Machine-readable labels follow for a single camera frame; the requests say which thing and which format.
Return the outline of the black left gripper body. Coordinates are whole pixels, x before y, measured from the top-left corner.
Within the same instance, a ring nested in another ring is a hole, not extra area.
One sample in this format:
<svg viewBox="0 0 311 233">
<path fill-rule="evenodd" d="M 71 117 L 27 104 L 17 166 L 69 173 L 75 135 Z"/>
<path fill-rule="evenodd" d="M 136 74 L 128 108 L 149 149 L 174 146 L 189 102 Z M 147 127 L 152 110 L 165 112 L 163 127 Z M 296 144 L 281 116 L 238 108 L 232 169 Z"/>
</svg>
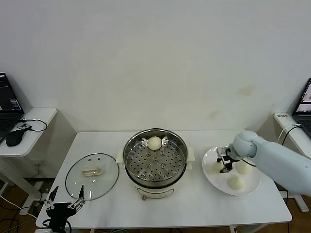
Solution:
<svg viewBox="0 0 311 233">
<path fill-rule="evenodd" d="M 76 209 L 70 207 L 70 203 L 56 203 L 46 212 L 50 218 L 48 228 L 65 228 L 68 218 L 76 214 Z"/>
</svg>

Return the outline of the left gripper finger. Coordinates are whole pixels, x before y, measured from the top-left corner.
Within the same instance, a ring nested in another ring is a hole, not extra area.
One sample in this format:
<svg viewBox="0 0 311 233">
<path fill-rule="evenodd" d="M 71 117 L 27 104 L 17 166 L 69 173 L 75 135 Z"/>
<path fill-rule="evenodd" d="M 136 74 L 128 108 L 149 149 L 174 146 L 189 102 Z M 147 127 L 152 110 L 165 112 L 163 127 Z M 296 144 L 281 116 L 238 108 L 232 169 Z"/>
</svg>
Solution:
<svg viewBox="0 0 311 233">
<path fill-rule="evenodd" d="M 53 209 L 54 208 L 54 200 L 57 194 L 59 186 L 56 186 L 55 189 L 49 194 L 47 199 L 44 199 L 44 204 L 47 207 L 47 209 Z"/>
<path fill-rule="evenodd" d="M 68 208 L 70 209 L 81 209 L 82 206 L 85 204 L 85 191 L 84 191 L 84 185 L 81 186 L 78 199 L 71 203 Z"/>
</svg>

